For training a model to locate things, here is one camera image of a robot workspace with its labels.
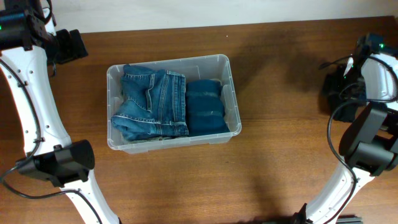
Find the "black garment with logo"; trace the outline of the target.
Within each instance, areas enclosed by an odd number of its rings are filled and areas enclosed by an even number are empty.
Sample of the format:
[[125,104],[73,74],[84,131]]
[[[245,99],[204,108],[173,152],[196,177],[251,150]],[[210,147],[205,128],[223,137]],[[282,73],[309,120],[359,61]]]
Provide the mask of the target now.
[[[336,63],[336,70],[326,75],[322,95],[326,97],[330,111],[349,100],[364,100],[366,90],[364,78],[358,68],[353,65]],[[340,109],[334,120],[352,123],[360,106],[352,104]]]

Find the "dark blue jeans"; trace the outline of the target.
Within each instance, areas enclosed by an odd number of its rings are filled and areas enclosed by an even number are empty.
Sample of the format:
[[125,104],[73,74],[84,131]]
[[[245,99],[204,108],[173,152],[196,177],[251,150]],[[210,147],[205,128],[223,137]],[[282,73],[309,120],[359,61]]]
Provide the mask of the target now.
[[124,101],[111,124],[127,141],[188,136],[186,78],[170,70],[123,66]]

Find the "clear plastic storage container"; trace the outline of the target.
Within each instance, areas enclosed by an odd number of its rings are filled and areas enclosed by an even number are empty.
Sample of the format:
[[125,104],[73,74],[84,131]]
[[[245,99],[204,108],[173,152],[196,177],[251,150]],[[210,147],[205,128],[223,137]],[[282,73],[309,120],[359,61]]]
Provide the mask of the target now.
[[139,66],[153,70],[166,69],[185,75],[188,82],[196,80],[218,80],[221,83],[221,101],[224,105],[224,121],[229,132],[195,137],[174,138],[164,141],[144,141],[134,143],[123,138],[120,131],[111,124],[111,116],[124,101],[121,94],[120,78],[123,65],[112,65],[107,70],[107,143],[116,151],[137,154],[172,147],[194,146],[199,144],[220,144],[228,142],[242,130],[238,102],[234,89],[230,61],[226,55],[206,55],[201,57],[178,58],[152,62],[140,62]]

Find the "teal blue garment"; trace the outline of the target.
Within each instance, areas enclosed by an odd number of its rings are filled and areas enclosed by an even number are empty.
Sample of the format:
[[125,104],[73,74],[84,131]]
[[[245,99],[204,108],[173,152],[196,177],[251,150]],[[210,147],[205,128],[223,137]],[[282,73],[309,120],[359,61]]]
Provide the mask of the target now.
[[187,83],[187,126],[189,136],[228,133],[221,101],[222,86],[218,80]]

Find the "light blue jeans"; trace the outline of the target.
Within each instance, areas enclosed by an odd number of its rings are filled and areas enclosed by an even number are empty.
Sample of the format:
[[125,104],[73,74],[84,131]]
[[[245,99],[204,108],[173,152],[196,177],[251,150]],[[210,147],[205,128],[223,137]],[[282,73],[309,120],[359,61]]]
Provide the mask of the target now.
[[111,122],[127,141],[160,141],[176,136],[159,107],[158,97],[146,90],[125,90],[125,101],[112,115]]

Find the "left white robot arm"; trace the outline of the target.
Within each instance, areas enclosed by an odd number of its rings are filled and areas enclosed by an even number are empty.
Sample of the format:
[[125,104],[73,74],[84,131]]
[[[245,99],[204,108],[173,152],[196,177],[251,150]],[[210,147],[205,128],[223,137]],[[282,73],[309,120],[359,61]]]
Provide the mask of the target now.
[[53,7],[39,0],[1,2],[1,71],[24,138],[25,156],[14,170],[50,182],[85,223],[119,223],[96,182],[91,144],[73,142],[57,111],[49,83],[56,66],[88,53],[78,30],[57,30],[56,25]]

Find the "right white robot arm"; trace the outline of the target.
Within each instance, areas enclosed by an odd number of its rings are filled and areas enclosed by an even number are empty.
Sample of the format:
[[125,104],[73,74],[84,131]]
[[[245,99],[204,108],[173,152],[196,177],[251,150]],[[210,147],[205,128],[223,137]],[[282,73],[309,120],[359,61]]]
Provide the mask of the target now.
[[326,138],[339,164],[289,223],[362,223],[342,211],[362,187],[397,167],[397,49],[368,33],[333,64],[322,94],[331,109]]

